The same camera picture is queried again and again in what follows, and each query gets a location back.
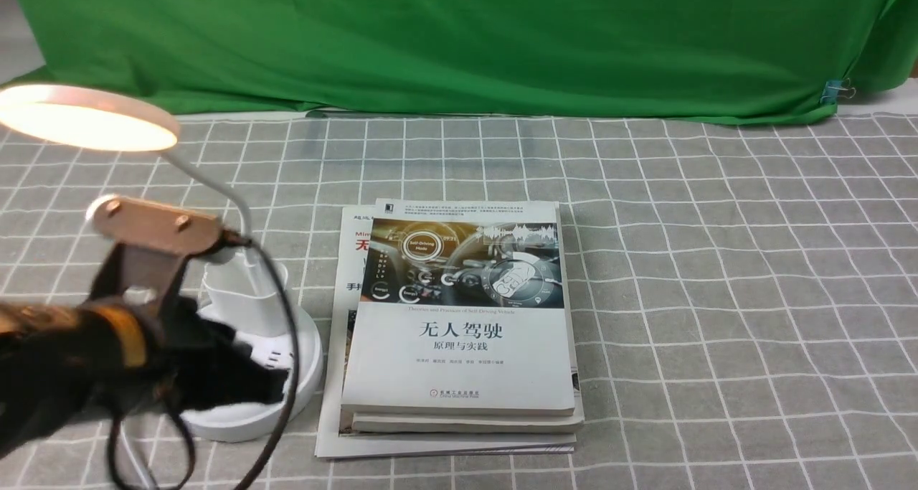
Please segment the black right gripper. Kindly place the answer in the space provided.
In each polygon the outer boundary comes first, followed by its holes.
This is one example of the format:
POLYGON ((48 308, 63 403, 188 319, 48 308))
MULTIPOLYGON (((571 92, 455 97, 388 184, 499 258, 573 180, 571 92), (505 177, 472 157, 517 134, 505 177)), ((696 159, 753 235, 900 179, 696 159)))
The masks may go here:
POLYGON ((220 406, 274 405, 284 400, 289 369, 266 368, 236 342, 229 324, 201 316, 198 303, 178 297, 160 324, 164 345, 141 370, 153 394, 178 413, 220 406))

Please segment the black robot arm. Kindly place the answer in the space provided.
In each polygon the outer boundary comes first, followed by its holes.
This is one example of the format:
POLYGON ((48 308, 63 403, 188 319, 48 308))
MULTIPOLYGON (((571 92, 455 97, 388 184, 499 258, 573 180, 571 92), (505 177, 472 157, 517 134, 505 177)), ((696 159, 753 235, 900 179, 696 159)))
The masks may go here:
POLYGON ((118 299, 3 303, 2 454, 82 421, 281 402, 288 371, 235 337, 184 295, 165 318, 118 299))

